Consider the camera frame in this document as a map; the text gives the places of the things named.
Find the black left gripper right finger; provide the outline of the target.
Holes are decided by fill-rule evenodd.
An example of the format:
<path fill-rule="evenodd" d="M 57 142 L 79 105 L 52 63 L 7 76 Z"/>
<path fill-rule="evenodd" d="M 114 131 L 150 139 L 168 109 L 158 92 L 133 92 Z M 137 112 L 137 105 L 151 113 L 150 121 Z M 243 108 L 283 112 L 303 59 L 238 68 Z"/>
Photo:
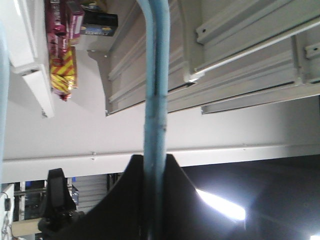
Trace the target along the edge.
<path fill-rule="evenodd" d="M 163 240 L 248 240 L 243 224 L 227 218 L 201 199 L 172 154 L 166 155 Z"/>

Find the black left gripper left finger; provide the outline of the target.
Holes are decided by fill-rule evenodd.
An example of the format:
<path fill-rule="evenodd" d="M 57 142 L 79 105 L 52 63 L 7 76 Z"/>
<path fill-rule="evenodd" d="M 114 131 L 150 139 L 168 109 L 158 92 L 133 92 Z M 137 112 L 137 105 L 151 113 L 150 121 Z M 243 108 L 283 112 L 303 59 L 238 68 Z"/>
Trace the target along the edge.
<path fill-rule="evenodd" d="M 149 240 L 143 228 L 144 156 L 134 154 L 120 179 L 83 218 L 62 231 L 63 240 Z"/>

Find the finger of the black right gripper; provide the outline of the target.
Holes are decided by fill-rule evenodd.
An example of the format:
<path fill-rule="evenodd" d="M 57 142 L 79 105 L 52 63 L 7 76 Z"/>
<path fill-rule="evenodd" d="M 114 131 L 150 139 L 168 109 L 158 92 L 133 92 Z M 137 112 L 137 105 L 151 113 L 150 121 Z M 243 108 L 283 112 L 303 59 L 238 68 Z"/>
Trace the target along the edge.
<path fill-rule="evenodd" d="M 43 216 L 51 218 L 60 213 L 74 210 L 75 202 L 70 195 L 68 182 L 62 168 L 49 170 Z"/>

